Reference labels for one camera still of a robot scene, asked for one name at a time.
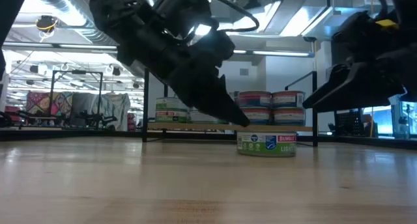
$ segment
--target ventilation duct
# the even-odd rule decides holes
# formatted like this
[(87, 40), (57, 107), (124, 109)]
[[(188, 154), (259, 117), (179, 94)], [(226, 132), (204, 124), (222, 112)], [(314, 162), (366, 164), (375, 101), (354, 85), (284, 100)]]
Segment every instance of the ventilation duct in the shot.
[(80, 15), (85, 19), (85, 24), (81, 26), (68, 28), (75, 28), (76, 31), (84, 36), (86, 39), (90, 40), (93, 44), (101, 45), (115, 45), (116, 43), (106, 34), (99, 31), (93, 22), (93, 16), (90, 13), (88, 1), (89, 0), (41, 0), (47, 5), (55, 7), (63, 15), (70, 16), (74, 10), (77, 10)]

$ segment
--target wooden shelf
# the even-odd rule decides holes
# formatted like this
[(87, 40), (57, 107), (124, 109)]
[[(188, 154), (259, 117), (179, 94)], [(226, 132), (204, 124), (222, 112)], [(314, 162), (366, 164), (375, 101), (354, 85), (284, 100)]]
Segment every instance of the wooden shelf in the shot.
[(312, 132), (307, 126), (262, 126), (251, 125), (241, 127), (229, 124), (186, 124), (186, 123), (148, 123), (152, 129), (182, 129), (182, 130), (238, 130), (238, 131), (268, 131), (268, 132)]

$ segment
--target tuna can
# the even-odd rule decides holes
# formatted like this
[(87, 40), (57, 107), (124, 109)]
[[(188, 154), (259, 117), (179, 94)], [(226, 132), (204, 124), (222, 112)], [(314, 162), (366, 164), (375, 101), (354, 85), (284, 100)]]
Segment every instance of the tuna can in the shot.
[(155, 112), (155, 122), (186, 123), (187, 119), (187, 110), (166, 109)]
[(305, 95), (302, 91), (280, 91), (272, 93), (272, 107), (302, 107)]
[(264, 157), (293, 157), (296, 154), (295, 132), (237, 132), (239, 154)]
[(267, 91), (239, 92), (238, 104), (240, 107), (267, 107), (271, 106), (271, 93)]
[(159, 111), (167, 109), (187, 110), (188, 107), (178, 98), (157, 98), (156, 110)]
[(197, 124), (227, 124), (225, 121), (219, 120), (216, 117), (200, 113), (199, 111), (190, 111), (191, 123)]
[(270, 110), (265, 107), (241, 107), (240, 109), (251, 124), (266, 125), (270, 122)]
[(277, 126), (304, 126), (306, 124), (306, 111), (301, 107), (274, 109), (274, 124)]

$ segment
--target shelf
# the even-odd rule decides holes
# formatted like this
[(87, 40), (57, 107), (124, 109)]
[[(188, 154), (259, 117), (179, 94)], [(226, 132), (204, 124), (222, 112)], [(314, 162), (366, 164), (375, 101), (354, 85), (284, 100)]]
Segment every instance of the shelf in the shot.
[(183, 130), (238, 130), (238, 131), (268, 131), (268, 132), (312, 132), (307, 126), (262, 126), (251, 125), (242, 127), (229, 124), (186, 124), (186, 123), (148, 123), (148, 129), (183, 129)]

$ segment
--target logo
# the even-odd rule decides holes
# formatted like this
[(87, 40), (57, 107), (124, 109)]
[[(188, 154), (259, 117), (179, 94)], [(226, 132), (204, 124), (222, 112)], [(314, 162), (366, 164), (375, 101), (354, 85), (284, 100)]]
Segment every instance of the logo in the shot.
[(252, 140), (252, 142), (257, 142), (258, 141), (258, 135), (252, 135), (250, 137), (250, 140)]
[(278, 137), (278, 141), (279, 142), (295, 142), (296, 141), (296, 137), (295, 137), (295, 135), (279, 136)]
[(273, 143), (273, 142), (266, 143), (265, 147), (267, 150), (274, 150), (276, 148), (276, 143)]

